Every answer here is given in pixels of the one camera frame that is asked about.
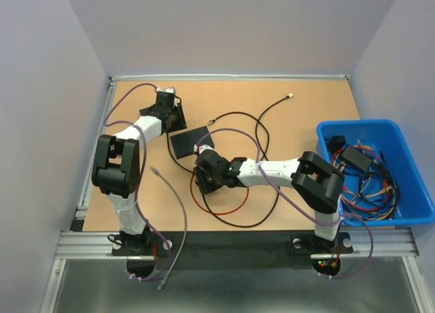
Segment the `black ethernet cable short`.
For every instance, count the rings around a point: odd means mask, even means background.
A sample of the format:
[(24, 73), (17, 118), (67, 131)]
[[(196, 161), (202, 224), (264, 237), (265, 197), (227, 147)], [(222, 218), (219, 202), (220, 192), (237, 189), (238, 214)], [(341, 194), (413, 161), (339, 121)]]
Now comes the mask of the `black ethernet cable short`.
[[(214, 133), (215, 148), (220, 155), (229, 161), (234, 157), (255, 159), (257, 142), (252, 135), (243, 135), (234, 131)], [(191, 178), (190, 193), (193, 201), (205, 213), (213, 210), (215, 223), (207, 221), (210, 230), (258, 229), (269, 230), (277, 228), (277, 209), (282, 200), (279, 194), (269, 186), (258, 186), (245, 190), (243, 188), (223, 187), (213, 194), (201, 195), (196, 179)]]

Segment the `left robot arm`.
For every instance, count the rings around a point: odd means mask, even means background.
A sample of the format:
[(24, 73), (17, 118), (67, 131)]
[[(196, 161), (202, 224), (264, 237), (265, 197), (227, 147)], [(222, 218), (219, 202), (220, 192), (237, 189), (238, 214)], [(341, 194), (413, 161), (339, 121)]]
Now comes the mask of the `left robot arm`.
[(151, 247), (149, 223), (141, 213), (138, 191), (153, 139), (187, 127), (181, 98), (174, 88), (156, 89), (156, 102), (139, 111), (135, 122), (118, 121), (126, 128), (98, 138), (92, 168), (92, 184), (108, 196), (116, 211), (120, 231), (109, 237), (114, 250), (143, 255)]

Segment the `black network switch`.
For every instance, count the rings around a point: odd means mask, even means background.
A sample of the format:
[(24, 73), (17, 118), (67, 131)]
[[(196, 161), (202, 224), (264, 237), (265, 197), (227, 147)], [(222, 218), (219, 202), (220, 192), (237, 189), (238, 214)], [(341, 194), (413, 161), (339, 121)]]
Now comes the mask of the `black network switch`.
[(194, 146), (197, 142), (208, 134), (207, 126), (190, 129), (175, 135), (169, 136), (169, 146), (172, 156), (175, 159), (182, 159), (195, 153)]
[(158, 106), (156, 104), (151, 105), (150, 107), (143, 108), (139, 110), (140, 116), (153, 116), (158, 118), (159, 112), (158, 112)]

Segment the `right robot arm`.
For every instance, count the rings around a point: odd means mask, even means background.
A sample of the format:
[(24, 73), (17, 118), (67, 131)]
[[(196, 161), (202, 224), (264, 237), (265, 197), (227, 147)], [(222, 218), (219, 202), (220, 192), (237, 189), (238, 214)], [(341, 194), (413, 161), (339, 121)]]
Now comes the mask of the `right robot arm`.
[(302, 215), (315, 223), (314, 247), (327, 252), (338, 244), (341, 218), (338, 201), (345, 177), (314, 152), (298, 159), (258, 161), (237, 157), (229, 161), (214, 149), (196, 151), (194, 173), (203, 195), (223, 186), (251, 188), (271, 186)]

